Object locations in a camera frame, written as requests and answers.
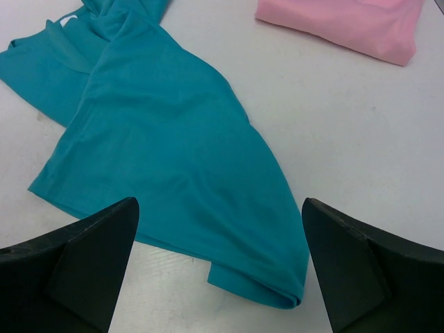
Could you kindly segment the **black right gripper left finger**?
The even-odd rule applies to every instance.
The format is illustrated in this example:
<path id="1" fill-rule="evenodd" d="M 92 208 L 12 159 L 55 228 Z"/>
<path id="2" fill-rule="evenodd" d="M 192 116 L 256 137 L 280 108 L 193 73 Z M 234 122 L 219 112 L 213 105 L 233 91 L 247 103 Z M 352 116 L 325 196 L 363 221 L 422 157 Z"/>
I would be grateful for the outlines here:
<path id="1" fill-rule="evenodd" d="M 125 198 L 1 249 L 2 332 L 108 332 L 139 221 Z"/>

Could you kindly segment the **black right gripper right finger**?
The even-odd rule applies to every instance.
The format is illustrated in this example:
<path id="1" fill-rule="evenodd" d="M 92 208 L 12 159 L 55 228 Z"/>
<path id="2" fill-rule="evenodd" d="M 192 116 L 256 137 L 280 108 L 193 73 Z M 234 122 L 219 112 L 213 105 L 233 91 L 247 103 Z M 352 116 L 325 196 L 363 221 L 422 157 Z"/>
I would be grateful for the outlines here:
<path id="1" fill-rule="evenodd" d="M 315 198 L 302 222 L 333 332 L 443 331 L 443 251 Z"/>

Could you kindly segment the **teal t-shirt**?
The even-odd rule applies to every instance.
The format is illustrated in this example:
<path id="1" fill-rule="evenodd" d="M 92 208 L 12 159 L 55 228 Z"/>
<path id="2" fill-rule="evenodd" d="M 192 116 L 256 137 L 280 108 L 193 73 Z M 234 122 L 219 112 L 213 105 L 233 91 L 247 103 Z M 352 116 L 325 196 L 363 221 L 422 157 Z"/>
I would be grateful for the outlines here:
<path id="1" fill-rule="evenodd" d="M 227 80 L 160 26 L 167 6 L 84 1 L 1 53 L 2 81 L 65 128 L 29 189 L 79 219 L 135 197 L 139 242 L 292 309 L 309 261 L 293 194 Z"/>

